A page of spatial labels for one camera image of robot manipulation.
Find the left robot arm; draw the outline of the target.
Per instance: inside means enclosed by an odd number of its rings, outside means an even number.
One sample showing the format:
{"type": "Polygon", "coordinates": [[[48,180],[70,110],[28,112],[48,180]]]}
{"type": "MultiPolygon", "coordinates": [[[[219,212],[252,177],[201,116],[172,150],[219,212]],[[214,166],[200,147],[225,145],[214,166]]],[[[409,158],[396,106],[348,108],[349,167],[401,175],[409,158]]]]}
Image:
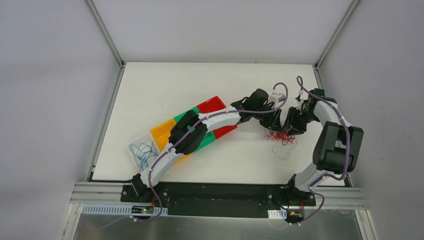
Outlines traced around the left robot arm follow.
{"type": "Polygon", "coordinates": [[[287,96],[276,92],[268,95],[266,91],[258,88],[250,96],[217,111],[187,111],[169,131],[170,136],[162,151],[142,153],[138,156],[142,169],[130,180],[132,190],[128,193],[140,202],[149,201],[153,195],[153,187],[159,183],[165,172],[177,160],[193,153],[203,138],[216,129],[236,126],[254,118],[266,129],[282,131],[280,114],[287,96]]]}

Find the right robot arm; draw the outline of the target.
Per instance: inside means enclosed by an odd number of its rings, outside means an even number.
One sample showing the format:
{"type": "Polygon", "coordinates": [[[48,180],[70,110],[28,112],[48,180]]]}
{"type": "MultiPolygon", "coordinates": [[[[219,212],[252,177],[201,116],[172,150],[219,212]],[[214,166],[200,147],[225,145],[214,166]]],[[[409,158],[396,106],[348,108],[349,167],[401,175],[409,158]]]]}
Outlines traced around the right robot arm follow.
{"type": "Polygon", "coordinates": [[[337,101],[315,88],[298,107],[290,107],[283,131],[288,136],[304,134],[307,125],[319,122],[322,131],[313,149],[312,162],[294,174],[283,189],[284,200],[290,205],[313,199],[314,188],[328,178],[343,180],[358,161],[364,131],[351,125],[342,116],[337,101]]]}

